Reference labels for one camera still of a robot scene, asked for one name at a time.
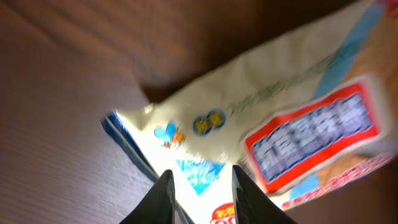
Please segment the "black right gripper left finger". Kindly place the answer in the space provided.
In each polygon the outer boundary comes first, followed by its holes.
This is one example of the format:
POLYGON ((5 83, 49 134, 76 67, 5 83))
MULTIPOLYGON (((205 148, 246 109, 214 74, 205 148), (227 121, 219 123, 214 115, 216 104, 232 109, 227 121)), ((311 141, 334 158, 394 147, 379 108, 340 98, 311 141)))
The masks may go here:
POLYGON ((171 170, 166 170, 120 224, 174 224, 175 184, 171 170))

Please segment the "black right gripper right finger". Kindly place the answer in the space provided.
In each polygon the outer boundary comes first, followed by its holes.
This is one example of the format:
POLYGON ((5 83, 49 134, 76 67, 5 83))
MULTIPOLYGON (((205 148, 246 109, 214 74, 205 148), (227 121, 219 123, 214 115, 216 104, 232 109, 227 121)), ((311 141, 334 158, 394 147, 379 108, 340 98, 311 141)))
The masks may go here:
POLYGON ((232 192, 236 224, 296 224, 277 207, 238 165, 233 166, 232 192))

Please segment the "yellow white snack bag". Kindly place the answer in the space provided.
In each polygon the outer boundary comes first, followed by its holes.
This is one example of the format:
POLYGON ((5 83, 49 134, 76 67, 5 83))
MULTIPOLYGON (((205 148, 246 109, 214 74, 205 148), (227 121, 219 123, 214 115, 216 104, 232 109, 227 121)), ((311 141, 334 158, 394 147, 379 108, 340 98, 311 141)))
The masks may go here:
POLYGON ((159 104, 101 122, 183 223, 236 223, 245 172, 280 212, 397 157, 397 2, 358 1, 159 104))

